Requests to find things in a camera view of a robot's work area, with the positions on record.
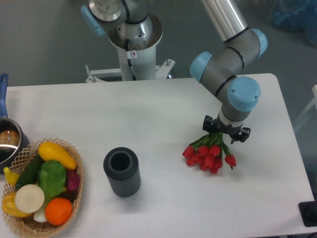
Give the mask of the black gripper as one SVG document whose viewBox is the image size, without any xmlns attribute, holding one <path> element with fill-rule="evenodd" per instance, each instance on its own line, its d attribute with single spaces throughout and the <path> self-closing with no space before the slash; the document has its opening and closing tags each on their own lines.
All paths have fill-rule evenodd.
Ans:
<svg viewBox="0 0 317 238">
<path fill-rule="evenodd" d="M 203 122 L 203 130 L 208 133 L 222 132 L 231 137 L 231 144 L 238 141 L 244 143 L 250 136 L 251 129 L 242 127 L 244 121 L 230 121 L 224 124 L 220 118 L 213 119 L 211 116 L 206 115 Z"/>
</svg>

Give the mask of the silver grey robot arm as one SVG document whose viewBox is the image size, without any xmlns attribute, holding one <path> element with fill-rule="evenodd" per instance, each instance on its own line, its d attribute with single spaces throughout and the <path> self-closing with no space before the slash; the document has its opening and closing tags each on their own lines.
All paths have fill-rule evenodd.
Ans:
<svg viewBox="0 0 317 238">
<path fill-rule="evenodd" d="M 263 54 L 267 38 L 260 30 L 249 28 L 234 1 L 205 0 L 202 4 L 226 45 L 217 55 L 200 53 L 190 65 L 191 75 L 222 104 L 217 118 L 205 117 L 203 130 L 244 142 L 251 130 L 243 123 L 261 90 L 254 79 L 238 73 Z M 80 12 L 91 31 L 107 35 L 117 48 L 124 81 L 158 78 L 156 46 L 162 26 L 144 0 L 91 0 Z"/>
</svg>

